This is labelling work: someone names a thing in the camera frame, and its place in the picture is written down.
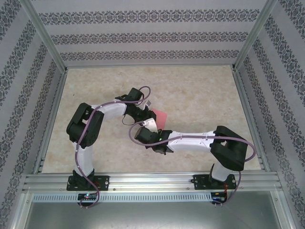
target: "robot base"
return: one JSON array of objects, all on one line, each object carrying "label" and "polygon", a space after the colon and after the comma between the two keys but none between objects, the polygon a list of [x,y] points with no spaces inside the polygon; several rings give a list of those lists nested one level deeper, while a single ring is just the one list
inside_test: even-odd
[{"label": "robot base", "polygon": [[[95,176],[93,170],[88,178],[97,186],[99,191],[108,191],[109,176]],[[95,188],[73,170],[73,176],[68,178],[67,191],[95,191]]]},{"label": "robot base", "polygon": [[191,182],[194,183],[195,190],[224,189],[225,184],[227,184],[228,190],[234,190],[236,188],[236,180],[233,174],[230,174],[224,182],[216,181],[215,179],[211,181],[210,175],[208,174],[198,174],[193,176]]}]

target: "enclosure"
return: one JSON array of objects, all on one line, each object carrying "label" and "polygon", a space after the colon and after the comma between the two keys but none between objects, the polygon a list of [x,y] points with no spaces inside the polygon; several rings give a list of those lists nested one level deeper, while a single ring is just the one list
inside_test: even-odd
[{"label": "enclosure", "polygon": [[[303,4],[1,0],[1,228],[305,228]],[[81,103],[144,85],[165,129],[224,125],[254,144],[230,203],[212,205],[223,189],[191,182],[209,175],[212,154],[160,155],[116,117],[93,146],[107,190],[91,209],[76,204],[69,121]]]}]

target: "speckled floor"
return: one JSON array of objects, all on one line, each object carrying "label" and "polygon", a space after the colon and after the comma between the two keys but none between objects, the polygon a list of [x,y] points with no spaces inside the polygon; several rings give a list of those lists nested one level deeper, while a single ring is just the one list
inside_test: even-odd
[{"label": "speckled floor", "polygon": [[[143,85],[152,89],[152,108],[168,114],[165,129],[194,133],[224,125],[252,141],[229,66],[71,69],[43,173],[74,169],[74,150],[66,127],[80,103],[102,104]],[[102,124],[93,145],[96,172],[208,171],[215,162],[209,153],[185,151],[163,156],[146,150],[130,141],[129,127],[121,120],[117,117]],[[124,121],[133,120],[126,117]],[[245,169],[261,169],[257,158],[247,162]]]}]

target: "aluminum rail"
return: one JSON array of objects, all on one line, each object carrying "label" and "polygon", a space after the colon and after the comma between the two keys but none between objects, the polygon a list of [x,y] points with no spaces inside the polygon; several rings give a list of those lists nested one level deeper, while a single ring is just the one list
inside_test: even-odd
[{"label": "aluminum rail", "polygon": [[[198,192],[194,190],[191,179],[195,174],[209,172],[181,173],[97,173],[110,176],[109,190],[106,192]],[[233,173],[238,180],[238,173]],[[71,174],[35,174],[27,175],[22,189],[23,193],[59,193],[66,190],[68,177]],[[275,191],[282,190],[276,172],[249,170],[242,172],[238,191]],[[223,190],[206,190],[207,192]]]}]

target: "black joint housing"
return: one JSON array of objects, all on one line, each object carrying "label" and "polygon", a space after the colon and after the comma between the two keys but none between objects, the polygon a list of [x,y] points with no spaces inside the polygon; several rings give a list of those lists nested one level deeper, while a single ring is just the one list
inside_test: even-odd
[{"label": "black joint housing", "polygon": [[[144,94],[136,88],[132,88],[128,95],[116,97],[116,99],[121,101],[138,101],[141,98],[144,98]],[[126,104],[126,111],[124,115],[131,116],[136,123],[149,118],[153,118],[155,121],[157,120],[157,115],[153,111],[149,110],[148,107],[145,107],[145,109],[142,110],[135,104]]]},{"label": "black joint housing", "polygon": [[[87,178],[93,182],[94,170],[87,176]],[[75,170],[73,170],[73,176],[70,178],[69,183],[72,186],[76,186],[83,190],[87,190],[91,187],[91,184],[81,175],[79,175]]]},{"label": "black joint housing", "polygon": [[[74,116],[67,126],[67,134],[72,142],[78,142],[86,124],[83,120],[88,120],[93,108],[86,104],[82,103],[77,108]],[[80,146],[84,149],[85,147],[91,146],[97,139],[99,131],[102,125],[104,114],[100,111],[96,111],[92,117],[92,120],[88,126],[88,129],[84,135],[83,140],[81,141]]]},{"label": "black joint housing", "polygon": [[[214,131],[215,136],[236,137],[243,139],[238,134],[225,126],[219,125]],[[234,140],[215,139],[210,144],[211,153],[227,169],[243,171],[248,145]]]},{"label": "black joint housing", "polygon": [[[156,132],[151,132],[145,127],[141,127],[135,134],[135,139],[143,144],[152,144],[159,141],[167,140],[169,135],[172,133],[171,130],[159,130]],[[172,153],[173,151],[167,147],[167,143],[159,144],[156,146],[146,146],[145,148],[152,148],[154,152],[166,155],[167,152]]]}]

